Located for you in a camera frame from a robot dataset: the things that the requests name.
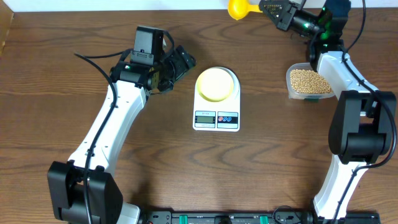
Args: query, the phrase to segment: green tape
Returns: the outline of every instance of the green tape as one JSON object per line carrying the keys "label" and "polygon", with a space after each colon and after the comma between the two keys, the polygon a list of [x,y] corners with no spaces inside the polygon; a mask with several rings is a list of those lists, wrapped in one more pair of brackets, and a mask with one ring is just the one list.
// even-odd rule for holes
{"label": "green tape", "polygon": [[188,215],[180,215],[180,224],[188,224]]}
{"label": "green tape", "polygon": [[260,224],[268,224],[268,217],[267,216],[260,216]]}

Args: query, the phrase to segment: kitchen scale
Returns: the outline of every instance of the kitchen scale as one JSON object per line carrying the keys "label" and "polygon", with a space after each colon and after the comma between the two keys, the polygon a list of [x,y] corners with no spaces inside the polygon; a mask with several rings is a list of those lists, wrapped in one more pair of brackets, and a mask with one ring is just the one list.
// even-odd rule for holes
{"label": "kitchen scale", "polygon": [[239,131],[241,85],[229,69],[205,70],[195,84],[192,127],[198,131]]}

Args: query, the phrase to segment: wire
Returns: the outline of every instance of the wire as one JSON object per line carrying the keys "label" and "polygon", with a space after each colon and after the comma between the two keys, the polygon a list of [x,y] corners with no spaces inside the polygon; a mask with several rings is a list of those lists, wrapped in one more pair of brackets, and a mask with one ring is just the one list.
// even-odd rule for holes
{"label": "wire", "polygon": [[133,50],[133,49],[127,49],[127,50],[123,50],[123,51],[120,51],[120,52],[118,52],[118,53],[113,53],[113,54],[109,54],[109,55],[97,55],[97,56],[81,55],[81,56],[83,56],[83,57],[85,57],[85,58],[108,58],[108,57],[118,56],[118,55],[123,54],[124,52],[132,51],[132,50]]}
{"label": "wire", "polygon": [[368,87],[367,84],[364,83],[365,80],[361,80],[357,76],[357,74],[355,74],[355,72],[350,67],[350,65],[348,65],[347,59],[345,58],[345,55],[347,54],[348,50],[351,49],[354,46],[354,44],[358,41],[359,37],[361,36],[361,34],[363,32],[364,26],[365,26],[365,20],[366,20],[366,3],[365,3],[365,0],[362,0],[362,3],[363,3],[363,19],[362,19],[361,29],[359,31],[358,36],[355,38],[354,42],[347,49],[344,49],[344,47],[343,47],[342,61],[343,61],[344,65],[346,66],[347,70],[352,74],[352,76],[354,76],[356,81],[360,85],[362,85],[365,89],[367,89],[372,94],[372,96],[375,97],[375,99],[381,104],[381,106],[385,109],[385,111],[387,113],[387,116],[388,116],[388,118],[390,120],[391,130],[392,130],[391,149],[390,149],[387,157],[383,161],[381,161],[380,163],[371,164],[371,165],[366,165],[366,166],[361,166],[361,167],[355,168],[355,170],[353,171],[353,174],[351,175],[351,178],[348,181],[348,184],[347,184],[346,188],[344,189],[344,192],[343,192],[343,195],[340,198],[340,201],[338,201],[338,205],[337,205],[337,208],[336,208],[335,215],[333,216],[332,221],[329,222],[329,223],[336,222],[338,213],[340,212],[341,204],[343,203],[343,201],[344,201],[344,199],[345,199],[345,197],[347,195],[347,192],[348,192],[349,188],[351,187],[351,184],[354,181],[354,178],[357,176],[358,171],[360,171],[362,169],[378,168],[378,167],[381,167],[384,164],[386,164],[392,158],[392,155],[394,155],[394,152],[396,150],[396,144],[397,144],[397,127],[396,127],[396,124],[395,124],[395,121],[394,121],[394,116],[391,113],[390,108],[387,106],[386,102],[379,96],[378,93],[376,93],[374,90],[372,90],[370,87]]}
{"label": "wire", "polygon": [[281,205],[281,206],[277,207],[277,208],[274,210],[274,212],[272,212],[272,219],[273,219],[277,224],[282,224],[281,222],[279,222],[278,220],[275,219],[276,211],[278,211],[278,210],[279,210],[280,208],[282,208],[282,207],[285,207],[285,208],[290,209],[292,212],[294,212],[294,215],[299,219],[299,221],[298,221],[297,223],[293,223],[293,224],[299,224],[299,223],[301,223],[301,217],[296,213],[296,211],[295,211],[292,207],[290,207],[290,206],[288,206],[288,205]]}
{"label": "wire", "polygon": [[106,81],[108,82],[109,86],[111,87],[112,94],[113,94],[113,101],[111,103],[111,107],[110,107],[108,113],[106,114],[104,121],[102,122],[101,126],[99,127],[97,133],[95,134],[95,137],[93,139],[93,142],[91,143],[90,148],[87,150],[86,164],[85,164],[85,169],[84,169],[84,173],[83,173],[83,183],[84,183],[84,187],[85,187],[84,188],[84,199],[85,199],[85,204],[86,204],[86,213],[87,213],[87,217],[88,217],[88,223],[92,224],[93,217],[91,216],[90,198],[88,196],[88,169],[90,167],[90,161],[91,161],[91,157],[93,156],[95,144],[96,144],[98,138],[100,137],[101,132],[104,129],[106,122],[108,121],[109,117],[111,116],[113,109],[115,109],[116,101],[118,100],[118,98],[116,96],[116,90],[114,88],[112,80],[110,79],[110,77],[108,77],[108,75],[104,72],[104,70],[100,66],[95,64],[93,61],[88,59],[87,57],[82,56],[78,53],[75,53],[75,55],[77,57],[83,59],[84,61],[88,62],[89,64],[94,66],[99,72],[101,72],[101,74],[105,77]]}

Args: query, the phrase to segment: grain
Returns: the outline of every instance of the grain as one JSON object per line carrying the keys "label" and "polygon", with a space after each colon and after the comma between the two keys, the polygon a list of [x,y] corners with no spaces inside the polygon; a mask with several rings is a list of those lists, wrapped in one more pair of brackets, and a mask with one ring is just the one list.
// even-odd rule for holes
{"label": "grain", "polygon": [[290,72],[290,82],[293,89],[298,93],[332,93],[331,87],[325,78],[311,70],[292,70]]}

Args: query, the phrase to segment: container of beans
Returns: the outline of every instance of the container of beans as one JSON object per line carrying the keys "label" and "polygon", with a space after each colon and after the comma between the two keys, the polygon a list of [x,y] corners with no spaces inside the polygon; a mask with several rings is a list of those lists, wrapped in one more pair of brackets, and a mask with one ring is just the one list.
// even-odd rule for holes
{"label": "container of beans", "polygon": [[324,99],[334,96],[329,83],[309,63],[292,65],[286,73],[287,90],[291,99]]}

